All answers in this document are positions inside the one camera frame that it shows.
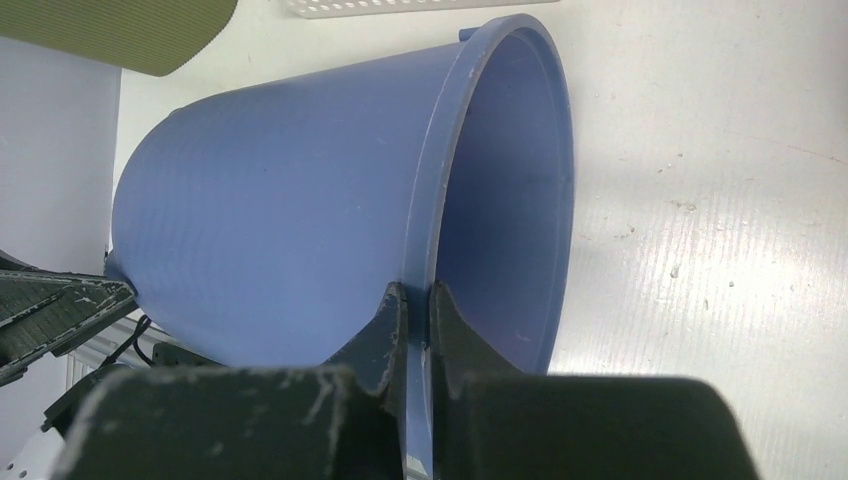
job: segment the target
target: white surface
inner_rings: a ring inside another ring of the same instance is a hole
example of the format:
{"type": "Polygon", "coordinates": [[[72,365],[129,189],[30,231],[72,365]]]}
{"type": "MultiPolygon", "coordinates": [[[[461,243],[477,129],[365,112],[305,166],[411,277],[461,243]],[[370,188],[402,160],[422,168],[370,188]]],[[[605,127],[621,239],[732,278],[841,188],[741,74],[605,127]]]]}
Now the white surface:
{"type": "Polygon", "coordinates": [[[552,370],[706,379],[763,478],[848,478],[848,2],[562,0],[308,21],[242,0],[171,76],[126,73],[118,165],[193,100],[452,42],[515,12],[551,30],[573,101],[576,230],[552,370]]]}
{"type": "Polygon", "coordinates": [[[557,0],[285,0],[285,4],[290,12],[304,18],[334,18],[555,1],[557,0]]]}
{"type": "MultiPolygon", "coordinates": [[[[38,267],[103,270],[121,71],[0,38],[0,249],[38,267]]],[[[65,390],[46,356],[0,388],[0,462],[65,390]]]]}
{"type": "Polygon", "coordinates": [[[49,480],[53,473],[53,465],[62,449],[65,440],[55,428],[46,432],[35,430],[35,433],[24,445],[21,453],[11,462],[4,464],[0,470],[0,478],[4,480],[49,480]]]}

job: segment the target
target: blue bucket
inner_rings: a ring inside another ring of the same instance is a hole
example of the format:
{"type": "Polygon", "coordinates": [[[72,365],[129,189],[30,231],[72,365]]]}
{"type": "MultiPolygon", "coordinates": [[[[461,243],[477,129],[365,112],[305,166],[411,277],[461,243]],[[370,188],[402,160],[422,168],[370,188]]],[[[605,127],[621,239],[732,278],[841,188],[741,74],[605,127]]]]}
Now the blue bucket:
{"type": "Polygon", "coordinates": [[[514,15],[452,45],[173,112],[121,177],[107,271],[171,335],[231,366],[323,362],[400,280],[407,449],[431,471],[434,278],[504,357],[546,372],[573,199],[562,67],[545,28],[514,15]]]}

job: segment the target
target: white wall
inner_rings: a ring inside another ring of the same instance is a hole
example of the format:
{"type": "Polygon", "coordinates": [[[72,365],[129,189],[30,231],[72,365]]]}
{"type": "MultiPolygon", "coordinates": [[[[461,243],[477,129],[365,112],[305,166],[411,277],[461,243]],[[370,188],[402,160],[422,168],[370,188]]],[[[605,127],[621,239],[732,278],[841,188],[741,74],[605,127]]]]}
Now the white wall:
{"type": "MultiPolygon", "coordinates": [[[[0,249],[57,271],[102,273],[121,71],[0,38],[0,249]]],[[[65,390],[46,356],[0,388],[0,465],[65,390]]]]}

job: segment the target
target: plastic bucket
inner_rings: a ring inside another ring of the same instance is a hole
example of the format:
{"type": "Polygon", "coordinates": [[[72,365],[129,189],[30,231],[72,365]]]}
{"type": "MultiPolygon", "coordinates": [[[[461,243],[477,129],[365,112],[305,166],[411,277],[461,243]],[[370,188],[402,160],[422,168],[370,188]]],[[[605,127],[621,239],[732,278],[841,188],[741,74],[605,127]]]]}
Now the plastic bucket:
{"type": "Polygon", "coordinates": [[[123,173],[108,264],[171,335],[232,366],[321,363],[402,281],[418,412],[407,446],[428,470],[434,278],[508,360],[545,372],[572,227],[570,113],[548,33],[515,15],[460,40],[175,111],[123,173]]]}

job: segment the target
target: white plastic basket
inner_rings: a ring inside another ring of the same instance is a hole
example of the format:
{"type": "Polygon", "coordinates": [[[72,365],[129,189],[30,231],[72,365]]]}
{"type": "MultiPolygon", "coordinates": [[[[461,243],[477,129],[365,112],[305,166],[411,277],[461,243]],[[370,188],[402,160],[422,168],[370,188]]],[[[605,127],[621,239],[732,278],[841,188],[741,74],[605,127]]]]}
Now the white plastic basket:
{"type": "Polygon", "coordinates": [[[286,7],[291,12],[304,18],[501,7],[528,3],[554,3],[557,1],[559,0],[285,0],[286,7]]]}

